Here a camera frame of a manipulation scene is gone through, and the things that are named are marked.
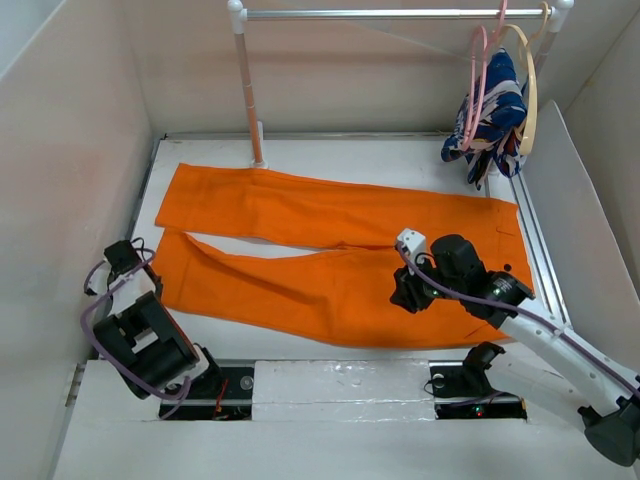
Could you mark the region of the orange trousers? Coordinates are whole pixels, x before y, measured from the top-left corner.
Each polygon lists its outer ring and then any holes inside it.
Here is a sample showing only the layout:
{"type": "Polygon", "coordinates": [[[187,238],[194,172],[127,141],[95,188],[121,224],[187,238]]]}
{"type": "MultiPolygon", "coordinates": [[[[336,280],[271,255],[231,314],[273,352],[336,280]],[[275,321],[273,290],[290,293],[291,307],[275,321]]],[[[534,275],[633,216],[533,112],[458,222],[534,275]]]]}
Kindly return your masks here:
{"type": "Polygon", "coordinates": [[[155,223],[165,305],[356,348],[453,348],[500,333],[454,301],[392,304],[404,229],[458,234],[485,265],[532,284],[517,207],[441,194],[180,165],[155,223]]]}

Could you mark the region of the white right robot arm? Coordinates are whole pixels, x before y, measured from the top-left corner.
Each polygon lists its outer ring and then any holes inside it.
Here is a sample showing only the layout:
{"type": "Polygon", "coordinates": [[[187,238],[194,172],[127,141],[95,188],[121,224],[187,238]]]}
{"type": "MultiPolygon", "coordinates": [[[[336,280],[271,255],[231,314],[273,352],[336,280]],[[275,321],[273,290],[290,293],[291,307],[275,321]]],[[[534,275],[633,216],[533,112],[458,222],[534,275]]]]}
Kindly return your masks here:
{"type": "Polygon", "coordinates": [[[458,234],[429,243],[405,229],[395,249],[404,265],[394,273],[392,304],[416,314],[436,301],[456,301],[546,363],[535,367],[504,347],[472,347],[452,381],[462,385],[457,407],[502,393],[528,400],[581,431],[609,461],[624,467],[639,459],[639,376],[552,319],[532,290],[508,271],[485,267],[458,234]]]}

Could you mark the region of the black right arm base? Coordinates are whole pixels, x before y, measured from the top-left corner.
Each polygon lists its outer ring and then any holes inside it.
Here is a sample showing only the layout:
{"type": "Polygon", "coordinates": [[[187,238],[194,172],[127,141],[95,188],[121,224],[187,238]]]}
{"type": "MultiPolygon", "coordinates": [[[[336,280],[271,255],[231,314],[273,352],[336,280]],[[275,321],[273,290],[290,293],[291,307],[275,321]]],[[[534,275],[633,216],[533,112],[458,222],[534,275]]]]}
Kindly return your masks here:
{"type": "Polygon", "coordinates": [[[434,401],[435,418],[444,420],[527,420],[524,402],[510,393],[474,385],[464,376],[461,363],[429,365],[430,378],[423,390],[434,401]]]}

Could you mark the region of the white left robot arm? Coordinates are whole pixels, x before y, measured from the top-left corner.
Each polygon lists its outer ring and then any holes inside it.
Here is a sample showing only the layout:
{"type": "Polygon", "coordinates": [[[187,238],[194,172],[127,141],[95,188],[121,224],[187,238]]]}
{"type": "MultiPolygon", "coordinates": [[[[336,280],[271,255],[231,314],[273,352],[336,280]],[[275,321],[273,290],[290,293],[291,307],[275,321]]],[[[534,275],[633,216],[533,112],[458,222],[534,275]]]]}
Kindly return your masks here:
{"type": "Polygon", "coordinates": [[[94,349],[140,399],[215,397],[225,387],[222,370],[162,304],[163,283],[151,267],[153,257],[142,238],[120,240],[106,247],[103,259],[90,270],[84,294],[105,312],[85,323],[96,341],[94,349]]]}

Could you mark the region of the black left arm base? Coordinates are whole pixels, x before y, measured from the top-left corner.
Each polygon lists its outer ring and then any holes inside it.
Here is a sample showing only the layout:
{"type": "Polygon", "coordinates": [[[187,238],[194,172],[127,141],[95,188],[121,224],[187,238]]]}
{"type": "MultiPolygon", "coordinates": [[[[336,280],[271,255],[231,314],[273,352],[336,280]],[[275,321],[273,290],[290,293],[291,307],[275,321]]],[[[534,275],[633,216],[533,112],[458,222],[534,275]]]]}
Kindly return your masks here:
{"type": "Polygon", "coordinates": [[[169,421],[250,420],[255,376],[254,363],[223,363],[213,387],[200,378],[187,399],[167,417],[169,421]]]}

